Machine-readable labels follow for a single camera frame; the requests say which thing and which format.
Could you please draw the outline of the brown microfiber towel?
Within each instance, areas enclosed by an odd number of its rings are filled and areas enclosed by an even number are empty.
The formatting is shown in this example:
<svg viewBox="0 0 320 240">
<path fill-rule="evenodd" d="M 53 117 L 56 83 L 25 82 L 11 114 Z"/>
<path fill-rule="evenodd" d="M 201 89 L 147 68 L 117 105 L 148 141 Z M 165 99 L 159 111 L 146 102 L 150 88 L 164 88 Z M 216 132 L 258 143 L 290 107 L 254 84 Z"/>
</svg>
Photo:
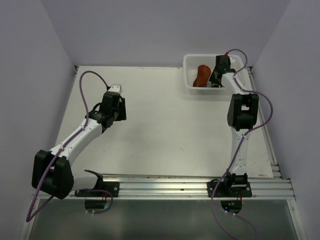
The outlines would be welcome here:
<svg viewBox="0 0 320 240">
<path fill-rule="evenodd" d="M 197 75 L 192 86 L 195 88 L 206 88 L 210 76 L 210 67 L 204 64 L 199 65 L 197 68 Z"/>
</svg>

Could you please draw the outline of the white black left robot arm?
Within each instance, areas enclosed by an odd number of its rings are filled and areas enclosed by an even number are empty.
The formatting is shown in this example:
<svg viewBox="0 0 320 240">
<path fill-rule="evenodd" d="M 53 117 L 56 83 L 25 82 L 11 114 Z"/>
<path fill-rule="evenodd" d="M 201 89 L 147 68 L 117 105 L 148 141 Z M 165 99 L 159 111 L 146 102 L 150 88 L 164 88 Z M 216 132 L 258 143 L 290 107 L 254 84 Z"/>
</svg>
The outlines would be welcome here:
<svg viewBox="0 0 320 240">
<path fill-rule="evenodd" d="M 92 170 L 76 173 L 72 165 L 80 153 L 115 121 L 126 120 L 125 99 L 109 89 L 80 126 L 63 142 L 49 151 L 40 150 L 34 157 L 31 185 L 58 199 L 72 191 L 87 191 L 92 196 L 103 193 L 103 176 Z"/>
</svg>

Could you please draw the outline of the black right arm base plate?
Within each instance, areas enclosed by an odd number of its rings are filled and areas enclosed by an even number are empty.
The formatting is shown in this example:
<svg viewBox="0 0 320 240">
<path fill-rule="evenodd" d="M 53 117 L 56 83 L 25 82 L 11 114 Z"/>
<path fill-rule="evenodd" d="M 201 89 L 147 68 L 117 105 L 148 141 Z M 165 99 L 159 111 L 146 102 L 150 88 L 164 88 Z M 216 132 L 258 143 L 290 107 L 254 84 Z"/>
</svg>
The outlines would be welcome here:
<svg viewBox="0 0 320 240">
<path fill-rule="evenodd" d="M 244 187 L 240 186 L 230 188 L 227 188 L 223 182 L 221 182 L 216 188 L 217 183 L 217 179 L 214 179 L 206 183 L 207 194 L 209 198 L 211 198 L 213 194 L 215 198 L 251 198 L 253 196 L 251 185 L 249 182 Z"/>
</svg>

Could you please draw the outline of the aluminium right side rail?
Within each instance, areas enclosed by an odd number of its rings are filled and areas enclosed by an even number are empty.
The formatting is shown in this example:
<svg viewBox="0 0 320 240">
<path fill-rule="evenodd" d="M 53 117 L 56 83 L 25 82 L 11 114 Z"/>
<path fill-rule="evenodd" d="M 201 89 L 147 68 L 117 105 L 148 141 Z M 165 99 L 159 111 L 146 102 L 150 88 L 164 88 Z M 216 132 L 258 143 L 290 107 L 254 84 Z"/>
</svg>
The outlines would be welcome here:
<svg viewBox="0 0 320 240">
<path fill-rule="evenodd" d="M 255 91 L 256 86 L 255 86 L 254 78 L 253 78 L 253 68 L 250 66 L 250 67 L 247 67 L 246 70 L 248 72 L 251 88 Z M 267 149 L 267 153 L 268 153 L 268 157 L 269 157 L 269 161 L 270 161 L 270 166 L 271 166 L 273 178 L 274 179 L 283 179 L 277 158 L 275 156 L 275 152 L 274 152 L 273 145 L 271 142 L 268 127 L 266 125 L 262 127 L 262 132 L 263 132 L 263 137 L 264 137 L 264 141 L 266 144 L 266 149 Z"/>
</svg>

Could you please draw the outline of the white perforated plastic basket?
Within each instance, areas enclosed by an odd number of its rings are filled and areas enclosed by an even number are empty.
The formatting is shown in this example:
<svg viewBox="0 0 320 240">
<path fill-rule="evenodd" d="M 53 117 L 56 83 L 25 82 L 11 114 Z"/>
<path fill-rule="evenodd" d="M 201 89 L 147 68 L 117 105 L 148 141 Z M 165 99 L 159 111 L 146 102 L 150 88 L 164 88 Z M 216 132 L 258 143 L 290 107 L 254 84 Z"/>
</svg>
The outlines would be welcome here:
<svg viewBox="0 0 320 240">
<path fill-rule="evenodd" d="M 186 88 L 191 95 L 229 95 L 231 92 L 224 87 L 212 87 L 209 81 L 216 66 L 217 54 L 187 54 L 183 57 L 183 77 Z M 244 66 L 237 55 L 228 55 L 230 66 L 238 71 Z M 252 90 L 246 69 L 236 75 L 237 80 L 246 90 Z"/>
</svg>

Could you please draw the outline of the yellow microfiber towel black trim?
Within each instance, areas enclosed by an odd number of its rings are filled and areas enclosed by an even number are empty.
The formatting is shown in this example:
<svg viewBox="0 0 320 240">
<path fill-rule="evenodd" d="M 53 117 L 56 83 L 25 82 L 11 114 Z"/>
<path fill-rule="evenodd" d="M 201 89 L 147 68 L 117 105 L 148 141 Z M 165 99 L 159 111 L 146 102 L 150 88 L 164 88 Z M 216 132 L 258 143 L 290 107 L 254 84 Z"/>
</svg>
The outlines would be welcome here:
<svg viewBox="0 0 320 240">
<path fill-rule="evenodd" d="M 213 83 L 211 87 L 212 87 L 212 88 L 223 88 L 224 86 Z"/>
</svg>

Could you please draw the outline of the aluminium table edge rail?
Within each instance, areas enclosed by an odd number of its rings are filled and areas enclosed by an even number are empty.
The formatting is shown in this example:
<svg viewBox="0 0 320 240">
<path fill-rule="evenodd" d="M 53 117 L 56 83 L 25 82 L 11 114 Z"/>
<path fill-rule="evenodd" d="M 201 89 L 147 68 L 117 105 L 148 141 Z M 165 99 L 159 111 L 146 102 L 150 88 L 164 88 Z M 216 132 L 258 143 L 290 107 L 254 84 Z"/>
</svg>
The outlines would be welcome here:
<svg viewBox="0 0 320 240">
<path fill-rule="evenodd" d="M 187 176 L 121 176 L 106 175 L 104 182 L 119 182 L 120 200 L 208 200 L 210 177 Z M 295 193 L 290 180 L 250 178 L 252 197 L 214 197 L 215 200 L 293 200 Z"/>
</svg>

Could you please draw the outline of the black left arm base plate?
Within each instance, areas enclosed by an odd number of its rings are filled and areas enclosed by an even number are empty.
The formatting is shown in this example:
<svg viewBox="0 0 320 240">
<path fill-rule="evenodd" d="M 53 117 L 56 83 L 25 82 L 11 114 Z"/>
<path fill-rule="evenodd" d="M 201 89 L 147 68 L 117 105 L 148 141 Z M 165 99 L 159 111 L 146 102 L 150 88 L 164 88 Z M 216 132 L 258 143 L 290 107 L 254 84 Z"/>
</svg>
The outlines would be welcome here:
<svg viewBox="0 0 320 240">
<path fill-rule="evenodd" d="M 84 198 L 104 198 L 112 197 L 117 198 L 120 191 L 120 183 L 118 181 L 102 181 L 97 183 L 93 189 L 77 190 L 74 193 L 75 197 Z"/>
</svg>

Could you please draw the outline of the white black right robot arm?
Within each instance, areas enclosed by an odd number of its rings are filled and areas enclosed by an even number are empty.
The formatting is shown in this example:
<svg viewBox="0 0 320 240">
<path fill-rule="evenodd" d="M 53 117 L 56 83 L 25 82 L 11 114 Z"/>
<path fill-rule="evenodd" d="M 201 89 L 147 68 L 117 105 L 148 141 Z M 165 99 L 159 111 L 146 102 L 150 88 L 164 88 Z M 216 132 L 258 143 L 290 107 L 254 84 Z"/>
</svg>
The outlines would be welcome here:
<svg viewBox="0 0 320 240">
<path fill-rule="evenodd" d="M 231 159 L 221 180 L 214 182 L 213 195 L 232 197 L 249 187 L 247 174 L 249 131 L 257 123 L 259 96 L 249 92 L 240 82 L 227 54 L 215 57 L 215 67 L 209 81 L 213 87 L 223 87 L 231 93 L 227 112 L 227 124 L 232 136 Z"/>
</svg>

